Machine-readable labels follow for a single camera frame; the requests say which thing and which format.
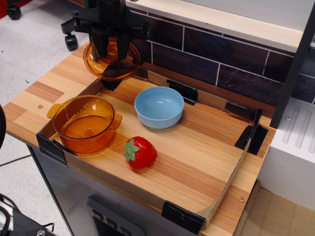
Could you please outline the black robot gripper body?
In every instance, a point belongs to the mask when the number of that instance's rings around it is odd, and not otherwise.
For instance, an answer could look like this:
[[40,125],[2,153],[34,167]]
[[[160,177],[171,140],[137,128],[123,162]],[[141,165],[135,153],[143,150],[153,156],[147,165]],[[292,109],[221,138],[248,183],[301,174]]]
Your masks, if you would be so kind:
[[85,8],[72,15],[76,32],[89,36],[148,39],[150,21],[132,12],[124,0],[86,0],[84,3]]

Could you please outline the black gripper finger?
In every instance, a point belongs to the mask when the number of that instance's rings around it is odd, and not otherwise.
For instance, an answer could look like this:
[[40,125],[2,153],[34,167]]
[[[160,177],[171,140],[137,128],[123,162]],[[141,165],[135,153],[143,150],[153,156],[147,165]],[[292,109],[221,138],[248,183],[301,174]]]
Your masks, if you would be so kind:
[[94,43],[96,51],[101,58],[107,58],[107,47],[108,47],[108,35],[105,32],[94,32],[89,33],[90,42]]
[[118,59],[124,60],[128,55],[130,42],[134,40],[133,36],[122,35],[117,37]]

